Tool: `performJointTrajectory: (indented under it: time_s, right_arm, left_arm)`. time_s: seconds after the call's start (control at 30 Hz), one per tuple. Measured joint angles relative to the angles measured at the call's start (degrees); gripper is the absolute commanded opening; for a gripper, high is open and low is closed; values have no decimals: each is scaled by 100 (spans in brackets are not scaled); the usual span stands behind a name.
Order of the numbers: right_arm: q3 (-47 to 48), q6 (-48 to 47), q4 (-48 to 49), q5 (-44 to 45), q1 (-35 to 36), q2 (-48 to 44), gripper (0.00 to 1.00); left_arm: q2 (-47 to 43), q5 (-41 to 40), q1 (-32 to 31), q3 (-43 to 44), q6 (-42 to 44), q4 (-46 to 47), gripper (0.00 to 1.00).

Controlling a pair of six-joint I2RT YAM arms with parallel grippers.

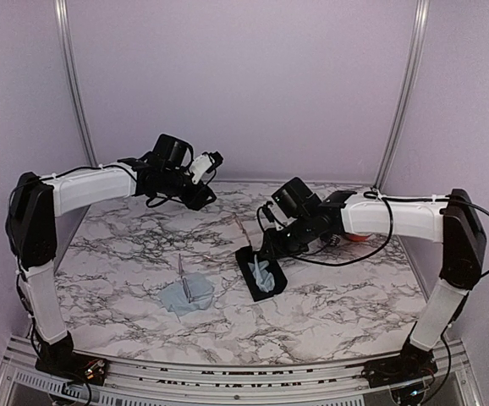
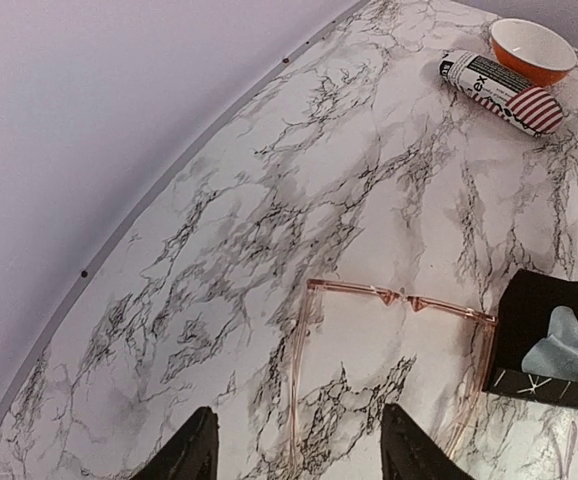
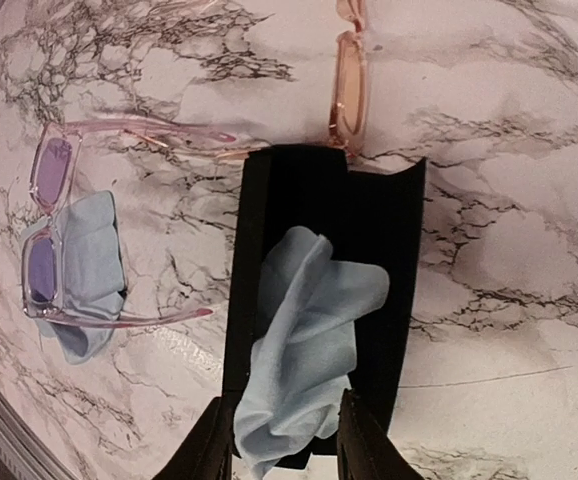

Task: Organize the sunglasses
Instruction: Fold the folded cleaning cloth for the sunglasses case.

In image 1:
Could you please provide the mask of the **pink frame sunglasses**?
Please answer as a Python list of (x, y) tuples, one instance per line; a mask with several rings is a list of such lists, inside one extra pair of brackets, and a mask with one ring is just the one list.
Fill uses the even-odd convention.
[(207, 250), (201, 256), (209, 260), (232, 258), (238, 249), (252, 245), (248, 231), (235, 215), (207, 223), (206, 230)]

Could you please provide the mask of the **black glasses case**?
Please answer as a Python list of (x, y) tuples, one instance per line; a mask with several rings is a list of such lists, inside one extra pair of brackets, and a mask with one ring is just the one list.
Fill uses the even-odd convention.
[(288, 286), (280, 265), (262, 258), (251, 246), (238, 249), (234, 255), (254, 302), (279, 295)]

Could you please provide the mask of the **clear purple lens sunglasses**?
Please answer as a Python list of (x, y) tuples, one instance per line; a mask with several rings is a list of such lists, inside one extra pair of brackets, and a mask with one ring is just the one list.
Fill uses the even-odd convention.
[(195, 272), (190, 277), (186, 276), (181, 254), (178, 254), (178, 273), (188, 304), (193, 303), (196, 298), (206, 297), (212, 293), (211, 284), (202, 274)]

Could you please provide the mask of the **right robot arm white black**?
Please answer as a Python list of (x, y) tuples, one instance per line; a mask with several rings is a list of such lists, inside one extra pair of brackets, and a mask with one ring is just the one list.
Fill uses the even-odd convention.
[(486, 276), (487, 236), (476, 205), (464, 189), (445, 195), (396, 196), (380, 190), (336, 189), (320, 198), (300, 178), (292, 178), (272, 194), (271, 203), (289, 219), (283, 226), (271, 217), (263, 229), (258, 255), (263, 260), (302, 261), (310, 244), (332, 236), (382, 235), (404, 245), (424, 244), (439, 254), (437, 280), (410, 328), (400, 352), (374, 360), (364, 368), (374, 378), (409, 379), (433, 366), (434, 348), (458, 320), (470, 293)]

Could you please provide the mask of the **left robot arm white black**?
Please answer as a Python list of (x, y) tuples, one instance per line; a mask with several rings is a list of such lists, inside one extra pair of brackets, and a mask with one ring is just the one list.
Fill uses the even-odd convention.
[(217, 151), (196, 156), (188, 142), (161, 134), (153, 149), (139, 158), (19, 177), (10, 194), (5, 231), (17, 261), (18, 294), (32, 320), (38, 370), (100, 386), (108, 369), (106, 359), (75, 352), (63, 321), (54, 279), (57, 218), (106, 200), (141, 196), (151, 208), (174, 201), (198, 211), (215, 201), (203, 178), (214, 177), (222, 163)]

